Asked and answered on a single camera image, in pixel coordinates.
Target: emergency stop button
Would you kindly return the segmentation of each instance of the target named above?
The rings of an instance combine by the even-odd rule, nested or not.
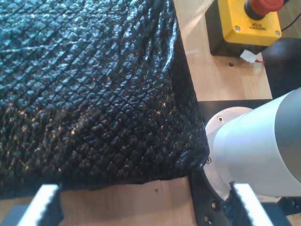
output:
[[[245,11],[254,20],[261,20],[269,12],[276,12],[282,8],[284,0],[247,0]]]

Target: wooden table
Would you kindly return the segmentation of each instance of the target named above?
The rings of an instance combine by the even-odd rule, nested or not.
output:
[[[211,2],[174,0],[198,101],[271,98],[262,64],[210,55],[204,13]],[[31,199],[0,201],[0,222],[13,205]],[[62,226],[196,225],[188,178],[63,192],[62,205]]]
[[[301,13],[301,1],[290,0],[278,12],[280,26],[285,28]],[[301,38],[301,18],[299,18],[290,28],[283,31],[284,38]]]

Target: black textured fabric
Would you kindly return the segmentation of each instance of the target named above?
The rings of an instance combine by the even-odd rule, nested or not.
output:
[[[248,215],[248,209],[243,204],[240,195],[230,183],[231,190],[229,197],[222,203],[223,210],[232,226],[254,226],[253,219]]]
[[[172,0],[0,1],[0,197],[186,176],[208,155]]]

